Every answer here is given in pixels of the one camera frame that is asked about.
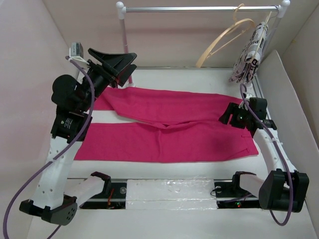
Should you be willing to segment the pink trousers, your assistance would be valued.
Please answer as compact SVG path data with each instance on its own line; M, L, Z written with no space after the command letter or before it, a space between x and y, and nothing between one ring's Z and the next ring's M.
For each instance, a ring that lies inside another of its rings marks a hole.
M92 123L75 159L146 163L221 162L258 155L249 131L219 118L239 98L128 87L107 88L95 111L128 123Z

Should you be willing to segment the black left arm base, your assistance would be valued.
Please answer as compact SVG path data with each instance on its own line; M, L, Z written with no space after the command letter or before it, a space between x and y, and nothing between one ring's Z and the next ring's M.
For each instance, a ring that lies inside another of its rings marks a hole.
M94 172L91 176L101 178L104 181L104 187L102 192L83 203L80 209L121 210L126 208L126 179L111 179L109 175L100 172Z

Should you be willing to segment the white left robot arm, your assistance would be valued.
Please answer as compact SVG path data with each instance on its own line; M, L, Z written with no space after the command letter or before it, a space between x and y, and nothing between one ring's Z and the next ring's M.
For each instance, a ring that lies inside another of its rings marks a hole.
M46 165L34 195L19 207L26 214L59 226L69 224L78 207L91 197L104 198L111 193L111 178L100 172L93 172L69 193L65 185L91 124L94 102L107 87L123 86L136 69L135 53L88 52L91 59L86 61L88 70L83 71L81 82L70 75L61 75L53 82L51 100L56 104L56 117Z

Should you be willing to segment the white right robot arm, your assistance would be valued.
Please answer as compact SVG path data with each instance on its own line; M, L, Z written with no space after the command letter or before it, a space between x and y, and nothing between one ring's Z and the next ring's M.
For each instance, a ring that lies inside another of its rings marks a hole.
M237 171L230 190L236 196L252 194L262 209L298 213L305 201L309 177L299 172L284 152L275 122L266 118L267 100L252 97L248 104L229 103L219 121L250 132L265 160L268 176L261 179L255 173Z

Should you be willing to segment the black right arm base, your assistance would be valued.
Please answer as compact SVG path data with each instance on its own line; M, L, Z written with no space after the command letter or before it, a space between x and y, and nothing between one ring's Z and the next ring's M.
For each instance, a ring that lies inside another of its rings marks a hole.
M237 171L231 179L214 179L210 195L218 209L258 209L259 190L264 180L255 173Z

